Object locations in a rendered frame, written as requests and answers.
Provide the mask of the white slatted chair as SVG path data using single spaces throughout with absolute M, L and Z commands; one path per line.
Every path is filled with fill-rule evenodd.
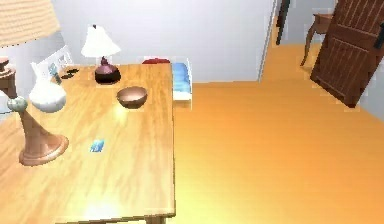
M 73 64 L 72 56 L 67 45 L 64 45 L 61 49 L 52 53 L 41 62 L 32 63 L 32 66 L 36 71 L 47 73 L 48 68 L 52 64 L 56 66 L 58 72 L 60 72 L 64 67 Z

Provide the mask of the brown bowl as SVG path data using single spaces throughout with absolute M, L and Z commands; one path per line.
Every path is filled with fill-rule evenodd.
M 130 86 L 121 89 L 116 98 L 121 106 L 128 109 L 138 109 L 143 106 L 147 100 L 147 90 L 140 86 Z

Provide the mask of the red cushion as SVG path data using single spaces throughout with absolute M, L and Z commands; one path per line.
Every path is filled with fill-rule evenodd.
M 145 59 L 142 64 L 169 64 L 171 63 L 168 59 L 165 58 L 149 58 Z

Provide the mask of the light wooden table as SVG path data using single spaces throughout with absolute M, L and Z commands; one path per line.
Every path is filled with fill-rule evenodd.
M 65 107 L 29 113 L 69 140 L 64 154 L 35 167 L 19 162 L 24 132 L 18 114 L 0 123 L 0 224 L 138 220 L 175 214 L 172 73 L 167 64 L 119 68 L 121 79 L 99 85 L 93 68 L 63 81 Z M 126 87 L 147 90 L 138 109 L 120 105 Z M 101 152 L 91 152 L 104 140 Z

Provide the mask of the small blue card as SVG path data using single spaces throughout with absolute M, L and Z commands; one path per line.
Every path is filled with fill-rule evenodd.
M 94 140 L 92 145 L 91 145 L 90 151 L 91 152 L 101 152 L 103 147 L 104 147 L 104 143 L 105 143 L 104 140 Z

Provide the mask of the maroon lamp with white shade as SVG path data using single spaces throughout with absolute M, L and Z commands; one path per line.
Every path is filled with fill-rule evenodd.
M 108 60 L 109 56 L 120 51 L 120 47 L 113 42 L 102 26 L 93 24 L 87 28 L 81 54 L 99 61 L 94 71 L 94 78 L 98 84 L 113 84 L 121 79 L 119 69 Z

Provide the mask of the black sunglasses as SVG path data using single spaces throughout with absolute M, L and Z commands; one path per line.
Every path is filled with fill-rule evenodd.
M 62 79 L 72 78 L 74 76 L 74 74 L 77 72 L 78 72 L 78 69 L 76 69 L 76 68 L 67 70 L 66 74 L 62 76 Z

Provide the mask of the white round vase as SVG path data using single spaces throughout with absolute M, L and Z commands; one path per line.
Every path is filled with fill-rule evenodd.
M 36 83 L 29 94 L 31 103 L 45 113 L 60 111 L 66 104 L 66 92 L 56 64 L 32 62 L 31 66 L 36 75 Z

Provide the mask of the brown wooden side table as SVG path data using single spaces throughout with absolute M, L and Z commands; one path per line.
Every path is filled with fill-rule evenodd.
M 320 35 L 326 34 L 332 18 L 333 18 L 332 14 L 321 14 L 321 13 L 314 14 L 314 21 L 307 32 L 305 47 L 304 47 L 304 56 L 300 63 L 301 66 L 303 66 L 306 63 L 313 36 L 315 34 L 320 34 Z

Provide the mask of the dark brown wooden door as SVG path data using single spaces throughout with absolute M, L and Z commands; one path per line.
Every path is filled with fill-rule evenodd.
M 384 0 L 338 0 L 310 79 L 354 108 L 384 57 Z

